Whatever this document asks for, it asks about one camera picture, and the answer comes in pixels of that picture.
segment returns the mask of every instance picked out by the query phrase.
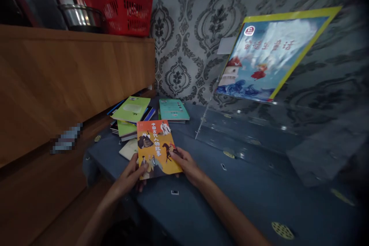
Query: ocean wave illustration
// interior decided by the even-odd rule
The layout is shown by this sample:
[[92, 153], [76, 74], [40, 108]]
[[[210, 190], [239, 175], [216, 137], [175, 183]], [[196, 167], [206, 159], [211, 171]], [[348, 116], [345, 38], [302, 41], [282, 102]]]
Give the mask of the ocean wave illustration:
[[267, 101], [275, 88], [257, 90], [254, 88], [254, 85], [249, 85], [244, 87], [246, 84], [245, 80], [239, 80], [231, 85], [223, 85], [218, 86], [216, 89], [216, 93], [227, 94], [229, 96], [245, 98], [256, 100], [259, 99], [261, 101]]

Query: finger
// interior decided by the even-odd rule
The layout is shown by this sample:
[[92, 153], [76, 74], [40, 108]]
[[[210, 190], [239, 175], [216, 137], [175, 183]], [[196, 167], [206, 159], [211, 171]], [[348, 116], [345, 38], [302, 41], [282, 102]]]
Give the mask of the finger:
[[177, 154], [174, 154], [173, 152], [169, 152], [170, 156], [172, 157], [172, 159], [174, 159], [175, 162], [177, 162], [180, 166], [183, 166], [183, 162], [184, 160], [178, 156]]
[[138, 192], [140, 192], [140, 193], [141, 193], [141, 192], [143, 191], [143, 186], [144, 186], [144, 185], [143, 185], [143, 182], [140, 182], [140, 188], [138, 189]]
[[191, 155], [189, 152], [183, 150], [181, 147], [177, 147], [177, 151], [180, 152], [183, 155], [183, 158], [188, 161], [193, 161]]
[[135, 171], [137, 159], [138, 159], [138, 154], [134, 153], [126, 169], [122, 173], [123, 176], [128, 177], [129, 174]]
[[148, 167], [149, 167], [149, 165], [147, 163], [145, 163], [143, 166], [141, 166], [139, 169], [137, 169], [135, 172], [133, 172], [129, 176], [129, 178], [132, 178], [133, 180], [137, 181], [138, 178], [145, 173], [145, 171], [147, 170]]

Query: damask wallpaper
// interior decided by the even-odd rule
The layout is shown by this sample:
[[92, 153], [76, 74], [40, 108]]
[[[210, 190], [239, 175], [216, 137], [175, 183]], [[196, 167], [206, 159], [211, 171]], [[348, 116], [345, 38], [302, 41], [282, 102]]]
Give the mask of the damask wallpaper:
[[154, 0], [157, 89], [166, 97], [206, 105], [228, 57], [216, 54], [220, 39], [236, 36], [245, 16], [339, 5], [342, 10], [277, 94], [276, 107], [214, 95], [218, 108], [241, 109], [311, 133], [367, 93], [368, 46], [360, 0]]

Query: yellow book border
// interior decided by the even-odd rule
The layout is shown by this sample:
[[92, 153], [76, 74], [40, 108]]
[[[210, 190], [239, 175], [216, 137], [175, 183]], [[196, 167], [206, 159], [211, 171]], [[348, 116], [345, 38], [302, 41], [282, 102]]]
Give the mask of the yellow book border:
[[[313, 46], [313, 44], [316, 42], [316, 40], [319, 38], [319, 36], [324, 32], [324, 30], [327, 28], [329, 23], [333, 20], [333, 18], [337, 15], [337, 13], [341, 10], [342, 7], [333, 7], [333, 8], [322, 8], [317, 10], [308, 10], [308, 11], [302, 11], [302, 12], [290, 12], [290, 13], [277, 13], [273, 15], [257, 15], [257, 16], [251, 16], [251, 17], [245, 17], [242, 23], [242, 26], [238, 32], [238, 36], [236, 41], [234, 42], [233, 48], [231, 53], [228, 56], [227, 63], [229, 61], [229, 58], [231, 57], [234, 47], [236, 46], [236, 43], [238, 41], [239, 35], [243, 29], [243, 26], [245, 23], [250, 22], [262, 22], [262, 21], [277, 21], [277, 20], [292, 20], [292, 19], [302, 19], [302, 18], [314, 18], [314, 17], [329, 17], [325, 23], [320, 27], [320, 29], [316, 32], [316, 34], [313, 36], [313, 38], [310, 40], [308, 45], [305, 46], [305, 48], [302, 50], [301, 54], [297, 57], [295, 63], [291, 66], [289, 71], [285, 74], [283, 79], [280, 81], [276, 89], [273, 91], [269, 99], [273, 99], [277, 93], [282, 88], [283, 84], [287, 81], [288, 77], [292, 74], [292, 72], [295, 70], [295, 68], [299, 65], [301, 60], [304, 58], [306, 53], [310, 50], [310, 48]], [[221, 77], [224, 74], [224, 70], [226, 69], [227, 64], [225, 65], [223, 72], [221, 74]]]

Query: red dress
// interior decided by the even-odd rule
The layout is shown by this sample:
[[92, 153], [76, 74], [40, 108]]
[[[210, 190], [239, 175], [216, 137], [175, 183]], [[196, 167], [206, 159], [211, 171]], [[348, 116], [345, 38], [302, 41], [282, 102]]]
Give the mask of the red dress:
[[256, 71], [254, 74], [251, 75], [252, 78], [258, 80], [265, 77], [264, 71]]

